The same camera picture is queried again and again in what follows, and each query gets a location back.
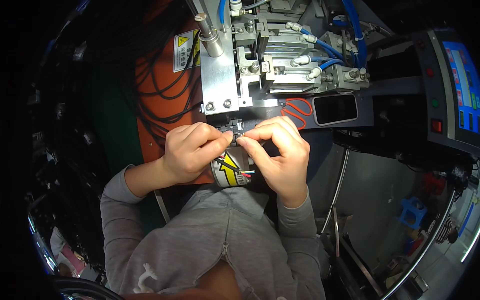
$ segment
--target zipper pull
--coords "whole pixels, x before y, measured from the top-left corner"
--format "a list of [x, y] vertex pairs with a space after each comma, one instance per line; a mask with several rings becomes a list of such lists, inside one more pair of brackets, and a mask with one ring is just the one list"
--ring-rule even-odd
[[227, 255], [227, 248], [228, 248], [228, 243], [225, 241], [222, 243], [222, 255], [225, 256]]

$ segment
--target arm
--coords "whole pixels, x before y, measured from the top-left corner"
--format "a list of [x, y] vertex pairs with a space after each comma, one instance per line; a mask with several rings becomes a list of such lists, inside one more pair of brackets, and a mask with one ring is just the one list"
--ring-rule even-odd
[[205, 123], [177, 127], [167, 134], [163, 157], [137, 167], [127, 166], [105, 186], [100, 211], [105, 270], [113, 291], [120, 289], [127, 263], [144, 237], [135, 204], [155, 189], [198, 177], [225, 151], [232, 136], [232, 132], [221, 133]]
[[[272, 139], [281, 156], [270, 157], [258, 140]], [[320, 279], [318, 242], [312, 203], [306, 184], [310, 146], [288, 117], [258, 124], [237, 142], [258, 166], [277, 195], [278, 234], [288, 255], [287, 264], [297, 280], [297, 295], [325, 299]]]

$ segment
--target phone screen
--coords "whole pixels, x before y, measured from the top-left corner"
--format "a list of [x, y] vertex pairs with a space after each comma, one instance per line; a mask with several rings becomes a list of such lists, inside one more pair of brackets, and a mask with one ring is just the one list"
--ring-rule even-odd
[[356, 119], [357, 104], [353, 95], [320, 97], [313, 100], [318, 124]]

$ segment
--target white drawstring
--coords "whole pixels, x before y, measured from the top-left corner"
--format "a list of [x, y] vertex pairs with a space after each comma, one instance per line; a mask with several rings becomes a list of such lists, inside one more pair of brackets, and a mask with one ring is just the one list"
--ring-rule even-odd
[[151, 288], [144, 285], [144, 281], [149, 277], [157, 280], [157, 277], [155, 273], [153, 273], [153, 270], [150, 264], [148, 263], [144, 264], [144, 268], [145, 268], [145, 273], [141, 274], [140, 277], [138, 278], [138, 288], [133, 289], [133, 292], [135, 294], [153, 293], [153, 290]]

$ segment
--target person's right hand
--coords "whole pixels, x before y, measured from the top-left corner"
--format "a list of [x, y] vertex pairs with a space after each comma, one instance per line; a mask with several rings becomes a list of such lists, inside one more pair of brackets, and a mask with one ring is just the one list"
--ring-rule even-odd
[[[270, 157], [259, 140], [269, 140], [281, 156]], [[300, 206], [307, 197], [307, 165], [310, 145], [302, 139], [289, 117], [275, 117], [237, 138], [262, 172], [268, 186], [288, 208]]]

